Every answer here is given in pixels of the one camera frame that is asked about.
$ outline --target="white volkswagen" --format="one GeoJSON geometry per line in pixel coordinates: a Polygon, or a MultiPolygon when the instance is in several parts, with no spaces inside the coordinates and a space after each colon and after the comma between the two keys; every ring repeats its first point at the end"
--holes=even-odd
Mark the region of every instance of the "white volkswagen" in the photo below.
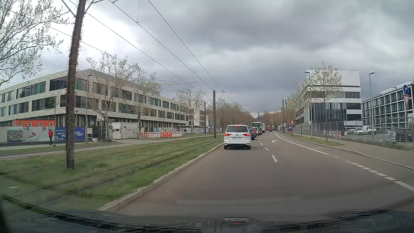
{"type": "Polygon", "coordinates": [[[228,146],[245,146],[250,150],[251,136],[246,125],[229,125],[224,134],[224,149],[228,146]]]}

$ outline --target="parked car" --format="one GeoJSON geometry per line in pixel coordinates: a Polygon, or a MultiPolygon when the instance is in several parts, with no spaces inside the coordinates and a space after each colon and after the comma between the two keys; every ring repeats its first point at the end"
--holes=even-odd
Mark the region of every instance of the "parked car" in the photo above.
{"type": "Polygon", "coordinates": [[[259,128],[257,127],[252,127],[255,130],[255,137],[257,137],[259,135],[259,128]]]}
{"type": "Polygon", "coordinates": [[[404,142],[405,139],[407,141],[412,142],[412,130],[411,129],[404,129],[404,128],[397,128],[395,130],[395,140],[404,142]]]}
{"type": "MultiPolygon", "coordinates": [[[[372,126],[364,125],[362,126],[362,130],[364,134],[371,134],[372,135],[372,126]]],[[[377,129],[374,128],[374,135],[377,134],[377,129]]]]}
{"type": "Polygon", "coordinates": [[[354,128],[354,134],[356,135],[363,135],[363,129],[362,128],[354,128]]]}
{"type": "Polygon", "coordinates": [[[250,150],[251,136],[249,129],[245,125],[229,125],[224,134],[224,149],[228,146],[245,146],[250,150]]]}
{"type": "Polygon", "coordinates": [[[255,139],[255,130],[252,127],[247,127],[249,129],[250,132],[250,137],[252,138],[252,140],[255,139]]]}

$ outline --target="sidewalk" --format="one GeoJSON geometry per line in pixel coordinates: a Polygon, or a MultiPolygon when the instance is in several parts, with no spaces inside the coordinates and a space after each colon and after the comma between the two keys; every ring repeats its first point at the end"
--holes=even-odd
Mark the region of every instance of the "sidewalk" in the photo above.
{"type": "MultiPolygon", "coordinates": [[[[311,137],[310,135],[305,135],[305,134],[303,134],[302,136],[309,137],[309,138],[311,137]]],[[[325,139],[324,137],[317,137],[317,136],[313,136],[313,137],[318,138],[318,139],[325,139]]],[[[334,146],[334,147],[358,151],[370,157],[377,158],[379,160],[386,160],[392,163],[397,163],[397,164],[412,167],[414,170],[414,150],[391,149],[391,148],[382,147],[382,146],[374,146],[374,145],[369,145],[369,144],[364,144],[364,143],[332,139],[332,138],[328,138],[328,141],[334,141],[334,142],[344,144],[343,146],[334,146]]]]}

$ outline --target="car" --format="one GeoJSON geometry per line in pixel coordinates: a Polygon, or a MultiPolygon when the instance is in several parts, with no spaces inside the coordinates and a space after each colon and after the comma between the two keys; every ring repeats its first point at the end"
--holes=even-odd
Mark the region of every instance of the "car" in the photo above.
{"type": "MultiPolygon", "coordinates": [[[[372,126],[364,125],[362,126],[362,130],[364,134],[370,134],[372,135],[372,126]]],[[[374,128],[374,135],[377,134],[377,129],[374,128]]]]}
{"type": "Polygon", "coordinates": [[[224,149],[229,146],[243,146],[248,150],[251,148],[251,136],[245,125],[228,125],[224,133],[224,149]]]}
{"type": "Polygon", "coordinates": [[[247,127],[249,129],[250,132],[250,137],[252,138],[252,140],[255,139],[255,130],[252,127],[247,127]]]}
{"type": "Polygon", "coordinates": [[[257,127],[252,127],[255,130],[255,137],[259,135],[259,129],[257,127]]]}
{"type": "Polygon", "coordinates": [[[354,134],[356,135],[363,135],[363,129],[362,128],[354,128],[354,134]]]}

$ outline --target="blue direction sign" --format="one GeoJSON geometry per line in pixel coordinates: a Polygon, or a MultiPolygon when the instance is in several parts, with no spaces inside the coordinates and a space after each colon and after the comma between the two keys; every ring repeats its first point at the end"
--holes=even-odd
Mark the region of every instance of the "blue direction sign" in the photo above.
{"type": "Polygon", "coordinates": [[[408,86],[407,85],[404,85],[402,90],[404,91],[404,94],[408,95],[408,86]]]}

